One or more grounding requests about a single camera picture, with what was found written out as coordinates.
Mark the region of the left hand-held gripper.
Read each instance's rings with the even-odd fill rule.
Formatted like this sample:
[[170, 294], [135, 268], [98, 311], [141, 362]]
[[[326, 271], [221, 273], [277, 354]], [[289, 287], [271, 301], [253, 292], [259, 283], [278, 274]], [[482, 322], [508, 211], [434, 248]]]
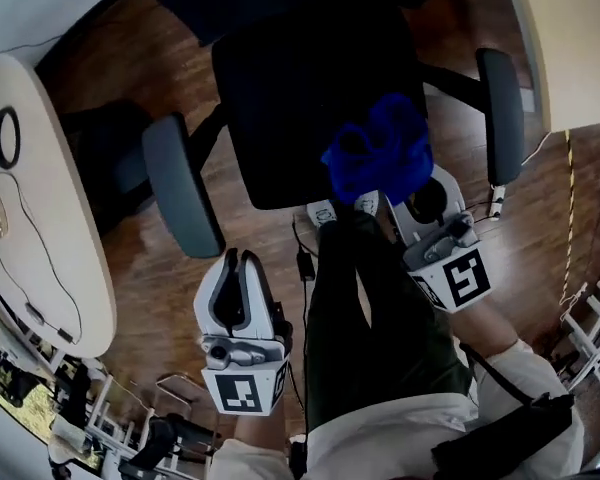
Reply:
[[285, 387], [293, 326], [259, 258], [229, 249], [204, 275], [193, 307], [205, 334], [202, 374], [218, 412], [270, 415]]

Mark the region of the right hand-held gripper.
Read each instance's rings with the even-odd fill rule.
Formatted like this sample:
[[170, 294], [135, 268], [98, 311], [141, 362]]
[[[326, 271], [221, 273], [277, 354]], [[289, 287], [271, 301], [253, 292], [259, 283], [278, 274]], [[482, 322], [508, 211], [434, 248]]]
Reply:
[[489, 294], [492, 284], [456, 178], [435, 165], [429, 195], [434, 223], [442, 226], [453, 217], [435, 231], [432, 222], [416, 220], [406, 203], [384, 201], [409, 276], [435, 308], [456, 313]]

